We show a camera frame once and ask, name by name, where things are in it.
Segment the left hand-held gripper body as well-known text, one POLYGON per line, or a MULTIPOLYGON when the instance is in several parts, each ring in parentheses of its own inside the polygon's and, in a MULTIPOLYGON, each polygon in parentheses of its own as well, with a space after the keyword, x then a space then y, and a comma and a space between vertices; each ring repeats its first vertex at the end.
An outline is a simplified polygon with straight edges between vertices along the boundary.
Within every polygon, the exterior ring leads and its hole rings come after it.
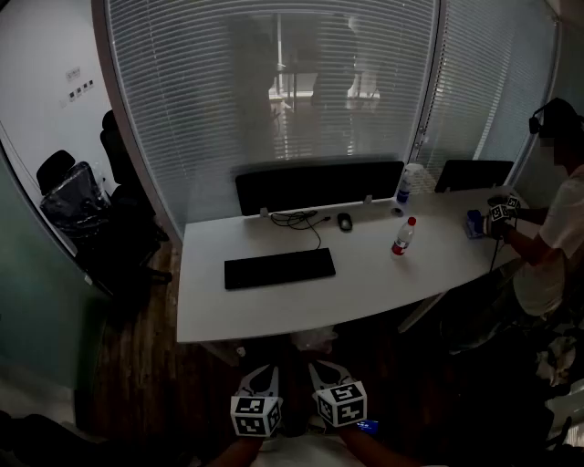
POLYGON ((233 396, 230 416, 239 437, 270 437, 282 419, 283 400, 274 396, 233 396))

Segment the black keyboard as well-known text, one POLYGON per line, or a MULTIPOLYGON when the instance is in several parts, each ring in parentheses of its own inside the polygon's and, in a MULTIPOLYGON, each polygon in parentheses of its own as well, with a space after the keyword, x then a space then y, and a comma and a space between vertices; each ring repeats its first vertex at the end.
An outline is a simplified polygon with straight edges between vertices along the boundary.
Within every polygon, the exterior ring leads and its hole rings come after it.
POLYGON ((332 277, 335 265, 328 248, 224 262, 224 288, 239 290, 332 277))

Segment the person's left forearm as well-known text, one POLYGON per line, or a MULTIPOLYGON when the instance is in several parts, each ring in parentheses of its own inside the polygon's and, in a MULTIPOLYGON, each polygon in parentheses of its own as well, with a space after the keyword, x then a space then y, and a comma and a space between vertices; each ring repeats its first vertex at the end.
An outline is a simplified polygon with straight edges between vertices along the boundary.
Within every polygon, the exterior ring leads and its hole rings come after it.
POLYGON ((263 438, 239 438, 212 460, 207 467, 250 467, 263 444, 263 438))

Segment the person's right forearm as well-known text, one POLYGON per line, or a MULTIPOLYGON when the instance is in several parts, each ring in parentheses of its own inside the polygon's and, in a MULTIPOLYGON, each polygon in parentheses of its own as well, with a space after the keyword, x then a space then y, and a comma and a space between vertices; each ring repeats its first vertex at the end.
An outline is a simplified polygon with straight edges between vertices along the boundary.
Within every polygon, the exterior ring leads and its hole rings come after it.
POLYGON ((366 467, 417 467, 415 461, 389 450, 357 427, 339 428, 338 435, 366 467))

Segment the clear plastic bag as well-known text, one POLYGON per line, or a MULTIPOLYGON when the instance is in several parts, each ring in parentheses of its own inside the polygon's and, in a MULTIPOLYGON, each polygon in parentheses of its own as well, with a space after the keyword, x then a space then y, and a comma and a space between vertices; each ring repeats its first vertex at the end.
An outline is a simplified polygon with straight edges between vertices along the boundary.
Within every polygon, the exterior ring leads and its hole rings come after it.
POLYGON ((338 337, 334 327, 320 327, 290 335, 291 342, 299 351, 323 354, 332 352, 333 343, 338 337))

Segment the white desk leg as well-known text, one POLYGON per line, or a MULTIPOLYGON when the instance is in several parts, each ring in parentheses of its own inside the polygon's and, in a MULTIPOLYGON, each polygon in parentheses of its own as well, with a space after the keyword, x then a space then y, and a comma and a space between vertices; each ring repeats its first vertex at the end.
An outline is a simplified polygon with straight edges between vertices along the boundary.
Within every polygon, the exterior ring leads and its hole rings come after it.
POLYGON ((436 306, 444 297, 446 292, 430 296, 424 299, 399 325, 398 332, 403 334, 417 324, 429 311, 436 306))

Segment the clear water bottle red cap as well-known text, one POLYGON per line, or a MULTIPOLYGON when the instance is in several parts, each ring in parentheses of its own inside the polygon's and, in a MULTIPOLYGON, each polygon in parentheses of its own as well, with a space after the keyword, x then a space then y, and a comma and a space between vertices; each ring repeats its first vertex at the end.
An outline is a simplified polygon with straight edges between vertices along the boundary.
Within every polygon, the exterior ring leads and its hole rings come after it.
POLYGON ((400 228, 391 247, 391 252, 394 255, 402 256, 405 253, 410 243, 412 242, 415 224, 416 218, 409 217, 405 224, 400 228))

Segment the wide black desk divider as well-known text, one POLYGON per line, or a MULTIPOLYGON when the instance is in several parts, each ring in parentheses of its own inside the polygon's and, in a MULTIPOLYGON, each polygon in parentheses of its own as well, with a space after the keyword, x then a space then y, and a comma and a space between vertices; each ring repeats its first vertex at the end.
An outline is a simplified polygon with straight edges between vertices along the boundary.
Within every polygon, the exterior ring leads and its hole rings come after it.
POLYGON ((362 161, 308 165, 241 174, 235 187, 241 214, 253 216, 319 206, 389 199, 397 191, 404 163, 362 161))

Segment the blue tissue packet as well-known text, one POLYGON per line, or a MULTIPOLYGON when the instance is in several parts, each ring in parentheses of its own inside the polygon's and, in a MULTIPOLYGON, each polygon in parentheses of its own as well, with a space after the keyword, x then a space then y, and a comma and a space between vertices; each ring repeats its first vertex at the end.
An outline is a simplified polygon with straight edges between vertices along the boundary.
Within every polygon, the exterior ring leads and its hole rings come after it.
POLYGON ((469 239, 485 237, 485 217, 478 210, 469 210, 464 229, 469 239))

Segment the white spray bottle blue label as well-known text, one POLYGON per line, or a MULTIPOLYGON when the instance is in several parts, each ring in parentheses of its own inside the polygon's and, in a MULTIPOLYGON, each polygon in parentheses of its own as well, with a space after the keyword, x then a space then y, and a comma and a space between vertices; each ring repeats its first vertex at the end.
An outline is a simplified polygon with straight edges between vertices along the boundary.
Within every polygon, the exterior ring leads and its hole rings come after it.
POLYGON ((396 194, 396 201, 405 205, 410 197, 412 188, 423 176, 423 166, 418 163, 408 163, 405 166, 401 182, 396 194))

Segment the white crumpled bag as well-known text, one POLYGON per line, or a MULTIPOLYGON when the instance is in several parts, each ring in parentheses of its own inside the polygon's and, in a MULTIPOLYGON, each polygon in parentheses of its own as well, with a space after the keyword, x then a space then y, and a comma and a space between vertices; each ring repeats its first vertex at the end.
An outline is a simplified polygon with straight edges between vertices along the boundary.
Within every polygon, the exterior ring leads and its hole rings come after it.
POLYGON ((556 337, 545 350, 537 353, 536 376, 551 387, 567 384, 569 369, 576 358, 576 343, 571 336, 556 337))

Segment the narrow black desk divider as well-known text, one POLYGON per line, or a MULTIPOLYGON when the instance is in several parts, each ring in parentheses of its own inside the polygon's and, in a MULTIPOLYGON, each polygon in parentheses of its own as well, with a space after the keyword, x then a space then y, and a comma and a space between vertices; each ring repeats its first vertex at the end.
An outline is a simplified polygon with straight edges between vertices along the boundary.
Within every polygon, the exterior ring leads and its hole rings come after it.
POLYGON ((435 185, 435 192, 458 192, 502 186, 512 161, 449 160, 435 185))

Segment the wide window blind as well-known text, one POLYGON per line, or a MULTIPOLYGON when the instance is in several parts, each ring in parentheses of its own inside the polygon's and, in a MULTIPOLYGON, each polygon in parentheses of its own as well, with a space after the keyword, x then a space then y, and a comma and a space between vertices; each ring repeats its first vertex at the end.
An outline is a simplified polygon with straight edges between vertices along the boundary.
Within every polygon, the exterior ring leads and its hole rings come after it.
POLYGON ((438 0, 107 0, 141 155, 179 227, 239 213, 246 170, 412 146, 438 0))

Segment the narrow window blind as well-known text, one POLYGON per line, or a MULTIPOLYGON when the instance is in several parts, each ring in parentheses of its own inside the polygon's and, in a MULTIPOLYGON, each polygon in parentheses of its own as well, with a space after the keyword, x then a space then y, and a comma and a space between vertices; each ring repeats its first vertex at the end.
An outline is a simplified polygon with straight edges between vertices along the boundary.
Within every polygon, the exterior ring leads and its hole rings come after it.
POLYGON ((528 120, 548 95, 557 17, 546 0, 441 0, 437 69, 414 159, 437 181, 446 162, 517 166, 528 120))

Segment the wall switch panel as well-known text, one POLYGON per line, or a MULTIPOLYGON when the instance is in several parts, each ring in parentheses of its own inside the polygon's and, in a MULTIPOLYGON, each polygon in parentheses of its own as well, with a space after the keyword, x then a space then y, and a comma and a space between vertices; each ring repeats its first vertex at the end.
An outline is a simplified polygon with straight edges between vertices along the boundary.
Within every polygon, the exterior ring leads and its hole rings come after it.
POLYGON ((82 94, 94 88, 95 80, 86 78, 82 79, 81 68, 74 67, 66 72, 66 81, 69 85, 69 90, 64 98, 59 101, 60 107, 63 109, 68 103, 74 102, 80 98, 82 94))

